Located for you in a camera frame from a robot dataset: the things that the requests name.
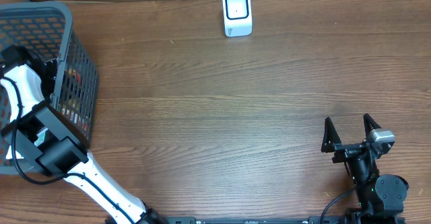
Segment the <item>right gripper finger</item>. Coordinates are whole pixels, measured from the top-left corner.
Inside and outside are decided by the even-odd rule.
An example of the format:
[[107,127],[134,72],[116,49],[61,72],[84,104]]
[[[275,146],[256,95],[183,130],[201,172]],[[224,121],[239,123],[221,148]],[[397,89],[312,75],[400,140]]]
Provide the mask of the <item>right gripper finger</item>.
[[363,115],[363,120],[367,139],[370,139],[373,134],[381,132],[381,127],[374,121],[369,113],[365,113],[365,115]]
[[325,129],[323,142],[321,145],[322,150],[336,150],[338,146],[341,146],[341,139],[335,130],[332,120],[329,117],[325,119]]

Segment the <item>orange spaghetti packet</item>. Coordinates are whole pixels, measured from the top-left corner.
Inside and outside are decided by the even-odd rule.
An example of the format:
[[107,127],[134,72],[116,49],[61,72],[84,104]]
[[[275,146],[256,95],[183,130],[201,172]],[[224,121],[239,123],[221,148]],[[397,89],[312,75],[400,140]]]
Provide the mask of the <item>orange spaghetti packet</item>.
[[88,110],[85,105],[86,93],[83,90],[83,77],[77,69],[67,67],[62,83],[57,110],[88,137]]

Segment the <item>white tube gold cap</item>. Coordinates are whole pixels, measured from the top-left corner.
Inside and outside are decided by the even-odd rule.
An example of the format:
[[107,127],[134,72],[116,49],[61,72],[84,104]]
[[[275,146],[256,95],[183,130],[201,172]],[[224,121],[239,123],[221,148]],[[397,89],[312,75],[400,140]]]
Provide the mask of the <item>white tube gold cap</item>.
[[[7,160],[13,159],[13,151],[11,149],[11,146],[9,146],[9,149],[7,150],[7,154],[5,156]],[[15,151],[15,158],[16,159],[23,159],[24,157],[20,155],[17,151]]]

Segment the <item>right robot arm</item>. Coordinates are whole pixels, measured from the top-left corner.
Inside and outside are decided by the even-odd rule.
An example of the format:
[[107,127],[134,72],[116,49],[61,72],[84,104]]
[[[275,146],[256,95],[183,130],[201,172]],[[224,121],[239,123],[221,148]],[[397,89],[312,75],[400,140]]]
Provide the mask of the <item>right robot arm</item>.
[[[334,198],[319,217],[319,223],[404,223],[398,214],[409,189],[401,176],[381,175],[376,160],[387,154],[395,144],[395,135],[382,128],[369,115],[363,115],[365,138],[360,143],[344,145],[332,120],[325,119],[321,151],[333,153],[333,163],[343,163],[353,188]],[[340,217],[328,217],[329,209],[339,200],[355,192],[358,208],[348,208]]]

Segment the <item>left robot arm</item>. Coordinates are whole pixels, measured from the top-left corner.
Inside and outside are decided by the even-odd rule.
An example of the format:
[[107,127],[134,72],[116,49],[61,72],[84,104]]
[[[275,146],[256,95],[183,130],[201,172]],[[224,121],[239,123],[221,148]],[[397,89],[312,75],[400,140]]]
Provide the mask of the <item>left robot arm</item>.
[[60,180],[73,184],[112,217],[111,223],[166,223],[102,169],[85,135],[51,106],[57,62],[43,61],[14,44],[3,49],[1,56],[1,85],[11,106],[10,123],[1,136],[11,146],[18,174],[39,186]]

